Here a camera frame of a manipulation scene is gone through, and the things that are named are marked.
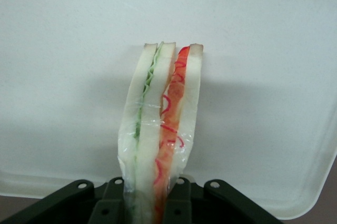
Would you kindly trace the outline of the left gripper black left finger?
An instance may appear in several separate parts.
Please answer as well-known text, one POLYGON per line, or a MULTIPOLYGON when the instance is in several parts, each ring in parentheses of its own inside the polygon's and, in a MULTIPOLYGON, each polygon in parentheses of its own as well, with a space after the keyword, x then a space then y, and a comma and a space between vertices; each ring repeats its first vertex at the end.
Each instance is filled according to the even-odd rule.
POLYGON ((1 223, 124 223, 124 180, 76 180, 1 223))

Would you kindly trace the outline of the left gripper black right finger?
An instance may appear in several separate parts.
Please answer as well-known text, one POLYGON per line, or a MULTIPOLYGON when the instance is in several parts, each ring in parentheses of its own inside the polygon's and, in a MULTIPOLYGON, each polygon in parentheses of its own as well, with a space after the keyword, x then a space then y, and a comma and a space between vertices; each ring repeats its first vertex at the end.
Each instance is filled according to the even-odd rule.
POLYGON ((227 182, 207 181, 204 186, 180 177, 169 193, 164 223, 282 223, 227 182))

